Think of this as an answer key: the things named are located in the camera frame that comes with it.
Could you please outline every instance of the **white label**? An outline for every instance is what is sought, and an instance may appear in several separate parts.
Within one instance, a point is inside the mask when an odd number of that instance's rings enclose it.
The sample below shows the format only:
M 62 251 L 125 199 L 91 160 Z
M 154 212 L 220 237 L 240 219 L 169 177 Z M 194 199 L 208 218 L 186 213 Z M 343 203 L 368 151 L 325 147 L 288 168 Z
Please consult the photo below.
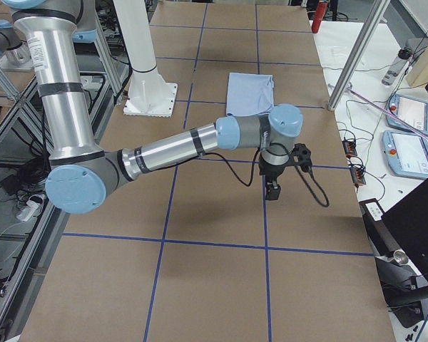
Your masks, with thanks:
M 35 71 L 41 71 L 48 68 L 48 61 L 46 59 L 46 52 L 41 45 L 41 41 L 37 37 L 28 40 L 31 60 L 34 62 Z
M 382 210 L 379 208 L 376 202 L 371 202 L 366 204 L 366 208 L 369 210 L 374 221 L 382 220 Z

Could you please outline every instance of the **white table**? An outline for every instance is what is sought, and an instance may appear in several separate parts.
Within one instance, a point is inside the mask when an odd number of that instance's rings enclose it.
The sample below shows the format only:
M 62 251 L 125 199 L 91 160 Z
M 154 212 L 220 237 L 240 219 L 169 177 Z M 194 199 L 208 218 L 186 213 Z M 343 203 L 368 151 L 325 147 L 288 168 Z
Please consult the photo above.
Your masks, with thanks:
M 327 84 L 336 84 L 337 79 L 341 74 L 341 70 L 332 69 L 338 69 L 344 66 L 361 28 L 361 23 L 323 21 L 319 33 L 314 35 L 320 62 L 322 66 L 325 67 L 324 76 Z M 380 71 L 366 70 L 378 69 L 392 64 L 399 49 L 400 47 L 388 26 L 386 24 L 380 24 L 356 69 L 358 71 L 356 71 L 352 77 L 352 89 L 369 100 L 384 101 L 388 99 L 400 77 L 397 78 L 393 86 L 385 86 L 382 85 L 381 80 L 388 68 L 383 68 Z M 400 88 L 406 87 L 409 87 L 409 84 L 404 78 Z M 428 100 L 428 93 L 424 88 L 402 89 L 399 90 L 398 93 Z M 346 128 L 346 125 L 347 129 L 354 132 L 357 138 L 371 138 L 371 135 L 362 132 L 361 130 L 356 130 L 350 125 L 346 109 L 346 101 L 348 100 L 359 99 L 352 94 L 343 95 L 342 100 L 335 111 L 337 121 L 339 122 L 339 129 Z M 355 126 L 373 132 L 379 122 L 370 148 L 367 171 L 376 177 L 380 177 L 381 181 L 384 183 L 386 192 L 384 198 L 380 201 L 380 204 L 383 209 L 387 211 L 395 203 L 409 194 L 422 181 L 397 177 L 393 175 L 392 171 L 389 169 L 382 148 L 382 132 L 384 130 L 391 129 L 386 123 L 385 115 L 383 115 L 379 121 L 381 112 L 370 105 L 349 102 L 348 106 L 352 114 L 352 122 Z M 340 132 L 340 134 L 341 137 L 344 137 L 345 132 Z M 366 140 L 360 140 L 357 142 L 358 155 L 364 162 L 367 161 L 368 146 L 369 142 Z M 361 201 L 373 197 L 381 197 L 382 186 L 380 183 L 369 175 L 366 175 L 365 177 L 367 184 L 359 188 L 357 193 L 358 200 Z M 403 328 L 394 314 L 390 314 L 390 319 L 393 324 L 394 334 L 397 341 L 402 342 L 409 333 L 414 333 L 412 328 Z M 419 340 L 419 342 L 425 341 L 428 342 L 428 324 Z

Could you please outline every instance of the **black monitor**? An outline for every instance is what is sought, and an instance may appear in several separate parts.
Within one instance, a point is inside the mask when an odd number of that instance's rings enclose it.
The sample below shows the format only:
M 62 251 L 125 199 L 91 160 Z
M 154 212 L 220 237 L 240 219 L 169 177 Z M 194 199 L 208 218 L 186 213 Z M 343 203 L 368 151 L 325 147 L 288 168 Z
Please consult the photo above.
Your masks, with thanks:
M 383 214 L 382 220 L 428 281 L 428 178 Z

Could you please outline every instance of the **charger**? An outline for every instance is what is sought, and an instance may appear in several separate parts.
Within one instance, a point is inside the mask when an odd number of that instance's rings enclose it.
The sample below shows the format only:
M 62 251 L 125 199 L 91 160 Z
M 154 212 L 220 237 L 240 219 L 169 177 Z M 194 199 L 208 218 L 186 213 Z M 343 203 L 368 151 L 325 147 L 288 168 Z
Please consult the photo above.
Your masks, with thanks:
M 33 216 L 35 216 L 36 211 L 43 207 L 45 198 L 45 194 L 30 196 L 26 202 L 25 207 L 19 210 L 17 213 L 16 218 L 21 222 L 29 221 Z

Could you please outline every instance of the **light blue towel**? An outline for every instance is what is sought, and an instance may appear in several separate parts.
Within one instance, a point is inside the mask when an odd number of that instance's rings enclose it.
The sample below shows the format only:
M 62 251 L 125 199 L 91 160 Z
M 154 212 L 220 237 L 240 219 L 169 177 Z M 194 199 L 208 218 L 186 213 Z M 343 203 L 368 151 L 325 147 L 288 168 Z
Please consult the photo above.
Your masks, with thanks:
M 270 112 L 274 106 L 272 75 L 230 73 L 227 115 L 251 116 Z

